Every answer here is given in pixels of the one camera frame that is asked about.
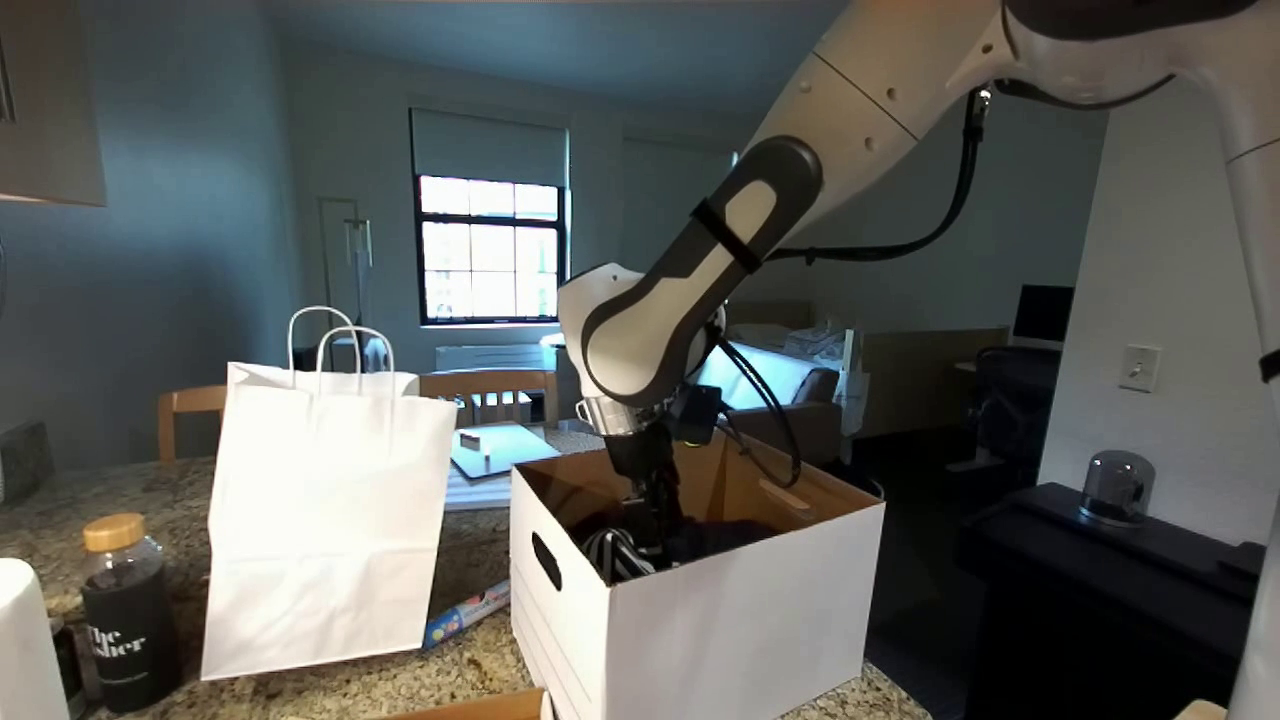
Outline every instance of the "window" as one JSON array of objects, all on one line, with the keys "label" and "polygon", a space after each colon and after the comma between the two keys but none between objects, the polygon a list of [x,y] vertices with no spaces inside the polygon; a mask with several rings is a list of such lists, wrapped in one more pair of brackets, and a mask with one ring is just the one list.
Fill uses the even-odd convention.
[{"label": "window", "polygon": [[420,322],[550,323],[567,257],[565,133],[412,112]]},{"label": "window", "polygon": [[550,184],[420,178],[424,322],[557,322],[565,192]]}]

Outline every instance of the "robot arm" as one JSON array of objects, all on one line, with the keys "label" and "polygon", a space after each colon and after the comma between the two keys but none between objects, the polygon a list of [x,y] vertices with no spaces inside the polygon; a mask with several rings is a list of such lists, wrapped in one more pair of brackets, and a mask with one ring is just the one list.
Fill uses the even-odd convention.
[{"label": "robot arm", "polygon": [[1223,107],[1234,214],[1263,278],[1280,135],[1274,0],[854,0],[768,107],[744,159],[644,272],[597,268],[559,294],[585,416],[640,433],[698,364],[723,295],[809,220],[894,167],[973,89],[1033,83],[1064,105],[1114,105],[1169,78],[1202,82]]}]

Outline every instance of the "bottle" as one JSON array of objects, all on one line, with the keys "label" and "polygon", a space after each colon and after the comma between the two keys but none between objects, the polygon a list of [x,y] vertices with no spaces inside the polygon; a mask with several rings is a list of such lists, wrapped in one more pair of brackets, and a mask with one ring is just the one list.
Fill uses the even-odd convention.
[{"label": "bottle", "polygon": [[98,704],[132,711],[175,687],[175,627],[169,609],[169,554],[139,513],[84,523],[92,573],[79,588]]}]

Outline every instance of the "ceiling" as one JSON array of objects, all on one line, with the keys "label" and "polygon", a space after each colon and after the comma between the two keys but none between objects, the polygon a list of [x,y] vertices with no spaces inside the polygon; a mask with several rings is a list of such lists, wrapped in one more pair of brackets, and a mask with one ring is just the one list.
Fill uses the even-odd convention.
[{"label": "ceiling", "polygon": [[263,0],[286,41],[684,112],[765,112],[843,0]]}]

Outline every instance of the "countertop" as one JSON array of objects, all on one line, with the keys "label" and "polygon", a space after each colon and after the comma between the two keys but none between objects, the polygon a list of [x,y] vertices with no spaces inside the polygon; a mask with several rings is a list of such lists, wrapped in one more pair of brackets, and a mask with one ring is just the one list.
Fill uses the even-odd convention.
[{"label": "countertop", "polygon": [[[161,465],[61,475],[15,506],[0,506],[0,556],[25,556],[42,585],[53,624],[73,624],[79,614],[77,585],[84,576],[79,529],[102,513],[142,513],[146,533],[175,556],[178,618],[189,618],[189,627],[199,627],[199,573],[190,568],[207,568],[207,475],[207,465],[178,465],[170,475],[165,475]],[[504,513],[447,513],[439,550],[444,580],[435,585],[457,599],[483,588],[493,573],[504,573]],[[508,618],[497,614],[427,652],[210,684],[190,675],[142,715],[397,715],[524,687],[533,687],[533,682],[521,666]],[[883,720],[926,711],[875,666],[864,666],[860,682],[787,711],[787,720],[830,715]]]}]

